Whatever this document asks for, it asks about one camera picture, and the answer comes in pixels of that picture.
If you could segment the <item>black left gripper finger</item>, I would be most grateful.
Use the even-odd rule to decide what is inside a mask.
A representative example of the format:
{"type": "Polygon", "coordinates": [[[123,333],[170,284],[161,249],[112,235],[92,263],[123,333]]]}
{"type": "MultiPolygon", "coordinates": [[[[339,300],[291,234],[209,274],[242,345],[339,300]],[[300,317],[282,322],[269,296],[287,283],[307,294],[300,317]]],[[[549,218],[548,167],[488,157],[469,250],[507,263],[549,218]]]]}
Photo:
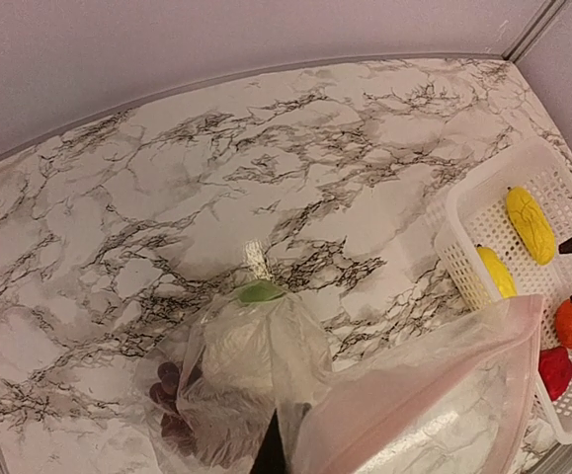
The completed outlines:
{"type": "Polygon", "coordinates": [[[287,474],[286,456],[277,412],[274,412],[271,417],[250,474],[287,474]]]}

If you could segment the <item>white cabbage toy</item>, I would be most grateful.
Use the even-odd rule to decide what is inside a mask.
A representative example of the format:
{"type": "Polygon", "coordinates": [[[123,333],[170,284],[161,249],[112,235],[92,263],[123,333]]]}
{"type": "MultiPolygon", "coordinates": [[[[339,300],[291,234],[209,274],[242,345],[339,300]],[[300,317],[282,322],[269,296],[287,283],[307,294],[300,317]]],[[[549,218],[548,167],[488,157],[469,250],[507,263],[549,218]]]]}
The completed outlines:
{"type": "Polygon", "coordinates": [[[200,322],[201,370],[220,390],[270,394],[331,369],[324,330],[301,298],[255,279],[216,298],[200,322]]]}

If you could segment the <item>clear zip top bag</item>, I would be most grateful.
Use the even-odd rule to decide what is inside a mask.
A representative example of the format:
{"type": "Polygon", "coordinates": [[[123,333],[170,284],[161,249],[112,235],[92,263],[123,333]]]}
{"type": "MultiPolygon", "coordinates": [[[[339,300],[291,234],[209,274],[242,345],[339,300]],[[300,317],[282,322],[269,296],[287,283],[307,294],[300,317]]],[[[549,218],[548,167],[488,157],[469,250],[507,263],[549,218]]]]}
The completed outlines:
{"type": "Polygon", "coordinates": [[[138,364],[160,470],[250,473],[274,412],[287,473],[504,473],[531,412],[544,301],[517,296],[270,394],[201,370],[208,305],[138,364]]]}

